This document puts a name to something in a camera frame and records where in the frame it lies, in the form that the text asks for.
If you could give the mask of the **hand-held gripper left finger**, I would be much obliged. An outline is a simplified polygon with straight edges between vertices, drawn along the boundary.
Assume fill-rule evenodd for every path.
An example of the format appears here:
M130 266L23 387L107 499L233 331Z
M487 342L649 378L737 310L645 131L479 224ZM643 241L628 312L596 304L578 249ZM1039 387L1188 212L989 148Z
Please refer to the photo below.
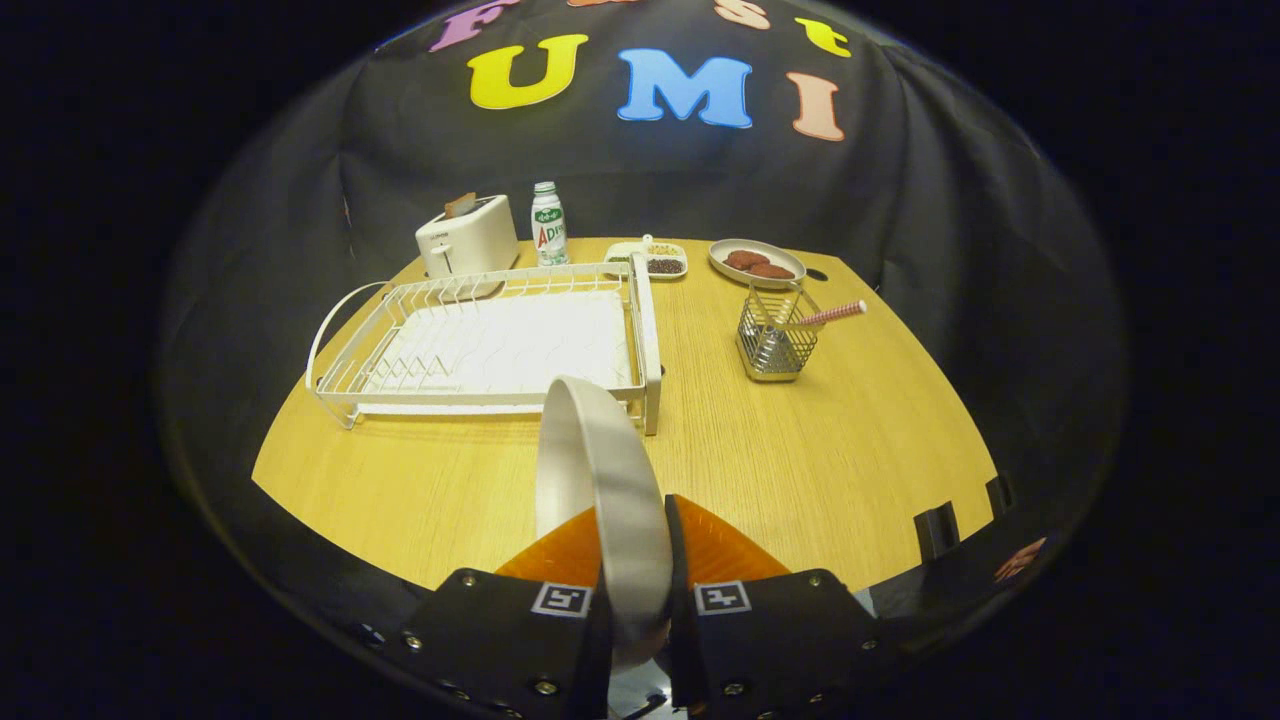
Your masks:
M399 626L396 667L475 717L607 717L613 638L602 580L588 509L498 573L454 571Z

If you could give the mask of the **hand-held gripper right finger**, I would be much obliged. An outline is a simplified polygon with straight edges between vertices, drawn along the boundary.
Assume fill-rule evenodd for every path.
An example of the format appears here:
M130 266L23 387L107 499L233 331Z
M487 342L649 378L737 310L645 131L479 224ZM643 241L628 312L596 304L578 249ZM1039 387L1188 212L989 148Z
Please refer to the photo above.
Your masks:
M901 648L831 571L700 582L694 521L666 498L675 553L666 670L692 719L841 719Z

